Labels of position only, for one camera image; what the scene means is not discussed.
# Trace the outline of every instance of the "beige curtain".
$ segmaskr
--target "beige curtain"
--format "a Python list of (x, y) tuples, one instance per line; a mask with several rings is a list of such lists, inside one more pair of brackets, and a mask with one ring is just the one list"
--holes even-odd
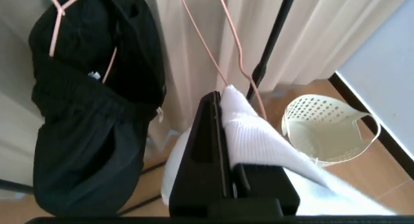
[[(164, 120), (149, 136), (162, 150), (171, 129), (188, 128), (199, 100), (224, 87), (180, 0), (146, 0), (162, 38), (168, 95)], [(237, 48), (219, 0), (186, 0), (231, 84), (246, 93)], [(328, 78), (404, 0), (295, 0), (259, 90)], [(257, 65), (282, 0), (226, 0), (243, 46), (244, 67)], [(30, 101), (34, 84), (27, 39), (49, 0), (0, 0), (0, 179), (31, 183), (42, 119)]]

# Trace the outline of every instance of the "wooden floor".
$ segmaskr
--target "wooden floor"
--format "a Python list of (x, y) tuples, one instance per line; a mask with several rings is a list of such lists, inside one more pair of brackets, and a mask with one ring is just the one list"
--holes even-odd
[[(267, 98), (265, 107), (268, 119), (278, 131), (286, 106), (296, 97), (305, 94), (326, 95), (343, 100), (327, 80), (315, 81)], [(373, 136), (363, 124), (361, 130), (363, 137)], [(146, 161), (146, 168), (167, 159), (176, 140), (173, 137), (166, 152)], [(358, 158), (326, 169), (398, 214), (414, 214), (414, 181), (377, 140)], [(159, 194), (163, 171), (164, 168), (159, 168), (143, 175), (122, 210)], [(24, 223), (40, 216), (48, 214), (36, 205), (33, 196), (25, 196), (19, 201), (0, 201), (0, 223)], [(168, 208), (159, 199), (126, 216), (168, 216)]]

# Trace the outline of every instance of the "pink string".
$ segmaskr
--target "pink string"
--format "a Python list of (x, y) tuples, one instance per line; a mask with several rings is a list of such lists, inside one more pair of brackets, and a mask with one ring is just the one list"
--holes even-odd
[[(222, 74), (222, 72), (220, 70), (220, 67), (218, 66), (217, 62), (215, 61), (215, 59), (214, 59), (213, 55), (211, 54), (211, 52), (210, 52), (210, 50), (209, 50), (209, 48), (208, 48), (208, 46), (207, 46), (207, 44), (206, 44), (203, 36), (201, 35), (200, 30), (197, 27), (197, 24), (195, 24), (194, 19), (193, 19), (193, 16), (191, 15), (191, 12), (188, 9), (185, 0), (181, 0), (181, 1), (182, 1), (182, 4), (184, 5), (186, 11), (187, 11), (188, 16), (191, 19), (191, 22), (193, 23), (193, 26), (194, 26), (195, 30), (197, 31), (197, 33), (198, 33), (198, 35), (199, 35), (199, 37), (200, 37), (200, 39), (202, 41), (202, 44), (204, 45), (204, 48), (207, 50), (208, 55), (212, 59), (212, 62), (215, 65), (215, 68), (217, 69), (217, 72), (220, 74), (220, 77), (223, 79), (224, 83), (226, 85), (228, 85), (228, 82), (224, 78), (224, 76), (223, 76), (223, 74)], [(265, 107), (263, 105), (263, 102), (262, 102), (262, 99), (260, 97), (259, 91), (257, 90), (256, 84), (254, 83), (253, 78), (250, 75), (248, 75), (245, 72), (245, 70), (243, 69), (243, 51), (242, 51), (242, 48), (241, 48), (241, 44), (240, 44), (240, 41), (239, 41), (239, 37), (237, 36), (237, 32), (235, 31), (235, 27), (234, 27), (232, 18), (230, 17), (230, 14), (229, 14), (229, 12), (227, 10), (227, 6), (226, 6), (226, 3), (224, 2), (224, 0), (221, 0), (221, 4), (222, 4), (222, 6), (224, 8), (224, 11), (226, 12), (226, 17), (227, 17), (228, 23), (230, 24), (230, 28), (232, 29), (232, 34), (233, 34), (234, 40), (235, 40), (236, 45), (237, 45), (237, 48), (239, 50), (239, 69), (240, 69), (241, 73), (243, 74), (243, 76), (245, 78), (247, 78), (249, 80), (249, 82), (252, 84), (254, 93), (256, 94), (257, 100), (259, 101), (259, 106), (260, 106), (260, 110), (261, 110), (262, 117), (265, 120), (267, 120)]]
[[(60, 5), (58, 0), (51, 0), (51, 1), (52, 1), (53, 5), (56, 7), (56, 10), (58, 11), (58, 15), (56, 16), (56, 22), (55, 22), (54, 29), (53, 29), (52, 41), (50, 43), (50, 48), (49, 48), (49, 56), (53, 57), (54, 51), (56, 49), (56, 42), (58, 41), (58, 35), (59, 35), (59, 29), (60, 29), (60, 23), (61, 23), (61, 20), (62, 20), (62, 16), (65, 15), (65, 10), (68, 7), (70, 7), (73, 3), (75, 3), (77, 0), (69, 0), (63, 5)], [(113, 65), (113, 62), (114, 62), (114, 59), (115, 59), (115, 56), (116, 56), (116, 52), (117, 52), (117, 49), (115, 47), (114, 53), (113, 53), (112, 58), (111, 58), (111, 62), (109, 62), (109, 66), (108, 66), (108, 68), (105, 72), (105, 76), (102, 80), (102, 83), (105, 83), (105, 81), (108, 77), (108, 74), (112, 69), (112, 65)]]

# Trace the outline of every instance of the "white basket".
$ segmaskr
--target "white basket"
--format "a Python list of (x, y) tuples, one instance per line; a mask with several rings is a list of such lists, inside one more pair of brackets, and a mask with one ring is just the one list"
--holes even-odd
[[(370, 116), (378, 132), (362, 139), (356, 121)], [(381, 125), (369, 113), (353, 109), (340, 100), (322, 95), (303, 95), (293, 100), (282, 118), (283, 135), (293, 147), (318, 166), (349, 161), (361, 155), (379, 136)]]

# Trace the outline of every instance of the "white cloth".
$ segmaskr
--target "white cloth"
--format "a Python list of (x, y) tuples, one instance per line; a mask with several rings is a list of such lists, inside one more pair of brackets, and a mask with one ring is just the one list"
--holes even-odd
[[(258, 117), (232, 85), (221, 98), (230, 166), (278, 165), (285, 171), (301, 199), (297, 215), (392, 215), (347, 183), (318, 168), (295, 150), (268, 122)], [(166, 205), (180, 166), (191, 128), (181, 135), (168, 159), (161, 194)]]

